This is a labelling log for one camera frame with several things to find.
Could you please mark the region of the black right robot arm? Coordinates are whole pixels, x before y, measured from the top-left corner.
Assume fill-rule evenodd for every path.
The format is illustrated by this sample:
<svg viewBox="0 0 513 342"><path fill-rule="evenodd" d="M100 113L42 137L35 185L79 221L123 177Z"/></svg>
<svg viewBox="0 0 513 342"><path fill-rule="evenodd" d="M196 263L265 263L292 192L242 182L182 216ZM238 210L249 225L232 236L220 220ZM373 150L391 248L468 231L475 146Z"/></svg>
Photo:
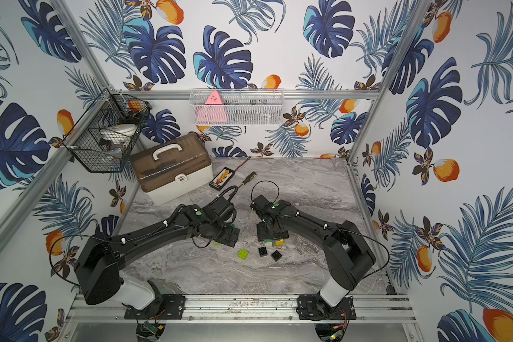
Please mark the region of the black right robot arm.
<svg viewBox="0 0 513 342"><path fill-rule="evenodd" d="M260 242L277 242L295 233L324 253L330 277L317 294L299 297L299 317L334 320L340 319L341 310L349 312L347 295L376 263L376 256L357 226L350 221L339 224L318 219L287 201L273 203L263 196L252 200L251 208L260 219L256 226Z"/></svg>

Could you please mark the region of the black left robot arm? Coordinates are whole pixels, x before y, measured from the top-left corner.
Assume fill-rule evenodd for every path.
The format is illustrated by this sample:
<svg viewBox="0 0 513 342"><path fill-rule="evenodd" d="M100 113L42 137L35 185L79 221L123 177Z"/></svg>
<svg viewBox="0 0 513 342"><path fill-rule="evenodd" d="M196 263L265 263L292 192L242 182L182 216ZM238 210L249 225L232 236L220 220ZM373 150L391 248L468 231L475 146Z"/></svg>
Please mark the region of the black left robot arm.
<svg viewBox="0 0 513 342"><path fill-rule="evenodd" d="M233 227L237 211L226 205L179 205L169 218L135 232L106 238L95 234L86 243L74 268L88 305L112 299L128 282L121 270L166 245L203 237L234 247L239 230Z"/></svg>

